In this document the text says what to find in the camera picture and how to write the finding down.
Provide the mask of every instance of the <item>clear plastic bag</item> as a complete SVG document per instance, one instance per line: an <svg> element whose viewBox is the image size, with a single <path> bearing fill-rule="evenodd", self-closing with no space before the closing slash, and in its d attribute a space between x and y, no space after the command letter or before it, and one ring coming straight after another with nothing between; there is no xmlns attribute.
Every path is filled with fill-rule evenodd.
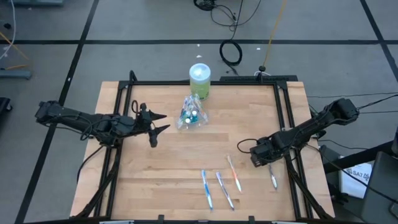
<svg viewBox="0 0 398 224"><path fill-rule="evenodd" d="M197 128L208 122L208 115L199 99L199 95L186 96L177 121L177 128L179 130Z"/></svg>

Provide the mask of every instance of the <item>floor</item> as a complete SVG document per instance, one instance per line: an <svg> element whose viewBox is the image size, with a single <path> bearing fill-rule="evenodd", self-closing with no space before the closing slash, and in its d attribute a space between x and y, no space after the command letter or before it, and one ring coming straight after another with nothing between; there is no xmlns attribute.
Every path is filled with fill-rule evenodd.
<svg viewBox="0 0 398 224"><path fill-rule="evenodd" d="M239 1L217 2L238 12ZM242 21L257 3L244 1ZM262 1L252 20L238 27L235 39L245 40L243 60L236 67L240 75L253 75L262 64L264 43L281 4L280 0ZM363 4L370 13L366 14ZM297 75L308 96L397 92L393 59L398 57L397 7L395 0L288 0L267 72ZM86 24L90 10L93 20ZM369 17L376 23L370 23ZM0 2L0 22L11 23L11 18L11 5ZM218 47L232 33L213 23L210 13L197 9L192 1L67 0L63 7L17 7L16 18L16 43L30 60L11 49L0 67L28 63L33 77L0 80L0 96L10 98L14 106L0 130L3 223L16 220L47 134L47 128L35 123L37 105L59 99L68 78L70 88L61 96L66 96L65 106L93 113L101 82L125 80L130 70L139 80L184 80L191 65L203 62L212 69L212 80L231 75L226 73L229 68ZM215 19L229 22L222 12L215 12ZM11 30L1 26L0 31L12 37ZM224 54L234 60L235 51L226 47ZM383 97L351 100L361 106ZM308 98L316 110L334 99ZM397 103L393 98L364 111L398 110ZM373 147L390 141L397 125L397 113L362 114L346 127L328 128L324 139L349 147ZM325 144L342 155L358 152ZM55 132L25 222L68 218L85 146L74 133Z"/></svg>

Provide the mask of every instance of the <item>wooden table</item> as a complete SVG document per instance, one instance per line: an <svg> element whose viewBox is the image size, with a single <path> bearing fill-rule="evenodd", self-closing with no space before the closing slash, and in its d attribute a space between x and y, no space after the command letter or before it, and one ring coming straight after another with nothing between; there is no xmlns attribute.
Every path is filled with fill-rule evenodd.
<svg viewBox="0 0 398 224"><path fill-rule="evenodd" d="M117 86L117 82L103 82L96 113L112 113ZM294 120L300 124L310 118L303 83L288 82L288 87ZM276 191L268 166L255 168L250 155L236 148L242 139L260 138L279 130L273 87L212 86L210 97L203 103L210 123L180 132L175 123L183 97L188 94L189 86L133 86L132 99L145 102L155 113L167 115L155 121L156 126L171 124L171 127L158 137L156 148L149 146L147 135L124 140L112 219L156 220L163 214L166 220L247 220L249 215L254 215L256 220L295 220L285 161L281 159L272 164L278 181ZM311 145L317 146L317 143L314 141ZM246 142L241 148L248 151L252 146L254 142ZM86 157L97 148L98 142L90 140ZM80 212L96 192L104 152L92 158L81 171L71 215ZM227 154L234 162L242 193L233 181ZM302 159L309 190L326 212L334 216L319 153L307 147L302 150ZM201 169L207 171L213 212L205 197ZM216 179L216 171L223 176L233 199L234 212ZM302 194L297 189L304 217Z"/></svg>

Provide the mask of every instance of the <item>cable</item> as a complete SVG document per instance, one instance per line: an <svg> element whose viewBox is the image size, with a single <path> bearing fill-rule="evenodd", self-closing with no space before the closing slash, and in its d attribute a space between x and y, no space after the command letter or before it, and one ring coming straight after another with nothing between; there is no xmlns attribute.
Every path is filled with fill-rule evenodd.
<svg viewBox="0 0 398 224"><path fill-rule="evenodd" d="M237 65L239 65L239 64L241 63L241 61L242 61L242 56L243 56L243 52L242 52L241 46L239 46L239 44L236 43L235 41L233 41L232 39L233 39L234 36L235 36L236 28L237 28L237 26L238 26L238 24L239 24L239 18L241 17L241 12L242 12L242 5L243 5L243 0L241 0L241 5L240 5L240 7L239 7L238 19L236 20L236 25L235 25L235 29L234 29L234 33L233 33L232 37L231 37L229 40L224 40L224 41L222 41L222 43L221 43L221 45L220 45L220 49L219 49L221 59L223 60L223 62L224 62L230 69L232 69L232 71L233 71L233 72L235 73L235 75L237 75L237 76L239 76L239 74L238 74L238 72L235 70L235 68L233 68L233 66L237 66ZM227 59L224 57L224 54L223 54L223 47L224 47L225 44L233 44L233 45L236 47L236 49L237 49L238 52L239 52L239 58L238 58L237 61L235 61L235 62L230 62L229 60L227 60Z"/></svg>
<svg viewBox="0 0 398 224"><path fill-rule="evenodd" d="M321 152L321 150L319 150L319 149L317 149L316 147L313 147L313 146L311 146L311 145L309 145L309 144L307 144L307 146L310 146L312 149L317 150L317 151L320 153L320 155L322 156L322 158L326 159L332 166L334 166L334 167L336 167L337 169L343 171L345 174L347 174L348 176L350 176L352 179L358 181L360 184L362 184L363 186L369 188L369 189L372 190L374 193L376 193L376 194L378 194L378 195L380 195L380 196L382 196L382 197L384 197L384 198L390 200L391 202L398 203L397 200L395 200L395 199L393 199L393 198L390 198L389 196L387 196L387 195L381 193L380 191L378 191L378 190L372 188L372 187L369 186L368 184L365 184L364 182L362 182L362 181L359 180L358 178L356 178L356 177L354 177L353 175L349 174L349 173L348 173L347 171L345 171L344 169L340 168L340 167L339 167L338 165L336 165L334 162L332 162L332 161L329 160L327 157L325 157L325 155Z"/></svg>
<svg viewBox="0 0 398 224"><path fill-rule="evenodd" d="M15 66L7 67L6 70L12 70L12 69L16 69L16 68L24 68L27 66L28 65L15 65Z"/></svg>
<svg viewBox="0 0 398 224"><path fill-rule="evenodd" d="M344 145L342 145L342 144L339 144L339 143L337 143L337 142L335 142L335 141L332 141L332 140L329 140L329 139L318 140L318 142L323 142L323 141L329 141L329 142L335 143L336 145L341 146L341 147L346 148L346 149L363 149L363 150L368 150L368 149L362 148L362 147L347 147L347 146L344 146Z"/></svg>
<svg viewBox="0 0 398 224"><path fill-rule="evenodd" d="M132 102L131 102L131 111L133 112L133 113L135 113L136 115L138 114L138 102L137 102L137 100L133 100Z"/></svg>
<svg viewBox="0 0 398 224"><path fill-rule="evenodd" d="M74 132L74 133L77 133L77 134L81 134L81 132L79 132L79 131L76 131L76 130L74 130L74 129L72 129L72 128L68 128L68 127L58 127L58 126L56 126L55 128L57 128L57 129L64 129L64 130L69 130L69 131L72 131L72 132Z"/></svg>
<svg viewBox="0 0 398 224"><path fill-rule="evenodd" d="M21 50L19 50L17 46L13 45L11 41L2 32L0 32L0 35L5 41L8 42L8 44L12 45L12 47L14 47L26 60L29 60L29 58Z"/></svg>
<svg viewBox="0 0 398 224"><path fill-rule="evenodd" d="M16 32L17 32L17 22L16 22L16 19L15 19L15 6L14 6L14 1L13 1L13 0L10 0L10 2L11 2L11 6L12 6L12 19L13 19L13 21L14 21L14 27L13 27L14 33L13 33L13 35L12 35L12 42L11 42L10 45L7 47L6 51L4 51L4 53L0 56L0 60L7 54L8 50L11 48L11 46L14 45L14 41L15 41L15 37L16 37Z"/></svg>
<svg viewBox="0 0 398 224"><path fill-rule="evenodd" d="M298 154L295 155L295 157L293 159L291 159L290 161L293 162L295 159L297 159Z"/></svg>
<svg viewBox="0 0 398 224"><path fill-rule="evenodd" d="M351 96L390 95L390 94L397 94L397 93L398 93L398 92L390 92L390 93L365 93L365 94L338 95L338 96L307 96L307 98L337 98L337 97L351 97Z"/></svg>
<svg viewBox="0 0 398 224"><path fill-rule="evenodd" d="M313 106L311 106L311 104L308 104L310 107L311 107L311 109L316 113L316 114L318 114L318 112L316 111L316 109L313 107Z"/></svg>
<svg viewBox="0 0 398 224"><path fill-rule="evenodd" d="M80 176L80 171L83 168L83 166L86 164L86 162L91 159L95 154L97 154L97 152L99 152L104 146L99 147L96 151L94 151L93 153L91 153L91 155L89 155L84 161L83 163L80 165L79 170L77 172L77 178L76 178L76 183L79 182L79 176Z"/></svg>
<svg viewBox="0 0 398 224"><path fill-rule="evenodd" d="M264 60L264 63L262 64L263 66L266 66L266 63L267 63L267 60L268 60L268 55L269 55L269 52L271 51L272 38L274 38L274 34L275 34L275 31L276 31L276 28L278 28L278 23L279 23L280 19L282 18L282 13L284 12L285 7L286 7L286 2L287 2L287 0L283 0L282 7L281 7L281 9L279 11L279 15L278 15L278 18L276 20L274 29L272 30L271 36L269 37L268 46L267 46L267 53L266 53L266 59Z"/></svg>
<svg viewBox="0 0 398 224"><path fill-rule="evenodd" d="M215 7L215 0L203 0L203 2L197 3L198 0L193 0L193 4L203 10L203 11L211 11Z"/></svg>
<svg viewBox="0 0 398 224"><path fill-rule="evenodd" d="M238 148L239 151L241 151L242 153L250 154L250 152L242 151L242 149L239 148L239 145L240 145L242 142L245 142L245 141L256 141L256 143L257 143L258 140L257 140L257 139L243 139L242 141L240 141L240 142L237 143L236 147Z"/></svg>
<svg viewBox="0 0 398 224"><path fill-rule="evenodd" d="M224 57L223 47L224 47L225 44L233 44L233 45L236 47L236 49L237 49L238 52L239 52L239 58L238 58L237 61L235 61L235 62L230 62L229 60L227 60L227 59ZM223 62L224 62L230 69L232 69L232 71L234 72L235 75L239 76L238 72L236 71L235 68L233 68L233 66L237 66L237 65L239 65L239 64L242 62L243 51L242 51L241 46L239 46L238 43L236 43L235 41L233 41L233 40L231 40L231 39L230 39L230 40L224 40L224 41L222 41L222 43L221 43L221 45L220 45L219 51L220 51L220 57L221 57L221 59L223 60Z"/></svg>
<svg viewBox="0 0 398 224"><path fill-rule="evenodd" d="M373 111L373 112L361 112L361 114L373 114L373 113L396 113L398 111Z"/></svg>
<svg viewBox="0 0 398 224"><path fill-rule="evenodd" d="M249 22L249 21L251 20L251 18L255 15L255 13L256 13L257 10L259 9L259 6L260 6L261 1L262 1L262 0L259 1L259 3L257 4L255 10L254 10L253 13L251 14L251 16L250 16L246 21L242 22L241 24L238 24L237 22L236 22L236 24L235 24L235 19L234 19L235 16L234 16L234 14L232 13L232 11L231 11L228 7L226 7L226 6L224 6L224 5L217 5L217 4L215 5L214 9L219 9L219 8L218 8L219 6L227 8L227 10L231 13L231 16L229 16L228 13L226 13L224 10L221 10L221 9L219 9L219 10L223 11L234 23L231 24L231 25L228 25L228 24L222 24L222 23L216 22L216 21L214 20L214 17L213 17L213 10L210 11L211 20L212 20L214 23L216 23L216 24L218 24L218 25L220 25L220 26L227 26L227 27L231 27L231 26L232 26L232 27L233 27L234 24L235 24L236 27L237 27L237 26L241 26L241 25L243 25L243 24L245 24L245 23L247 23L247 22Z"/></svg>
<svg viewBox="0 0 398 224"><path fill-rule="evenodd" d="M88 139L89 136L91 135L91 133L93 132L93 126L95 124L99 124L104 121L118 121L118 120L116 120L114 118L108 118L108 119L102 119L102 120L96 121L94 123L90 122L88 127L81 133L80 140L84 141L84 140Z"/></svg>
<svg viewBox="0 0 398 224"><path fill-rule="evenodd" d="M365 108L365 107L368 107L368 106L375 105L375 104L377 104L377 103L380 103L380 102L382 102L382 101L384 101L384 100L388 100L389 98L393 98L393 97L396 97L396 96L398 96L398 94L395 94L395 95L389 96L389 97L387 97L387 98L384 98L384 99L381 99L381 100L377 100L377 101L375 101L375 102L372 102L372 103L368 103L368 104L366 104L366 105L364 105L364 106L360 106L360 107L358 107L357 109L358 109L358 110L361 110L361 109L363 109L363 108Z"/></svg>

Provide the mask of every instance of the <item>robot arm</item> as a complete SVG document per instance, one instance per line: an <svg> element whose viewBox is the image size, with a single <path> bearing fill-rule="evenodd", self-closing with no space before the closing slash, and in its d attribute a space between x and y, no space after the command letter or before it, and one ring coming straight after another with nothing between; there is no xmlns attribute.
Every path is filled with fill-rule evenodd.
<svg viewBox="0 0 398 224"><path fill-rule="evenodd" d="M157 146L157 135L170 125L152 129L152 121L165 118L166 115L147 111L146 104L140 105L136 118L119 114L87 114L59 105L56 101L40 102L36 112L36 122L46 124L64 124L81 131L81 140L94 136L101 145L113 147L118 139L148 133L151 147Z"/></svg>
<svg viewBox="0 0 398 224"><path fill-rule="evenodd" d="M313 134L332 124L347 125L356 121L359 111L351 100L339 99L325 106L318 115L288 131L278 131L269 137L257 140L250 149L255 167L264 166L281 159L292 147L302 147Z"/></svg>

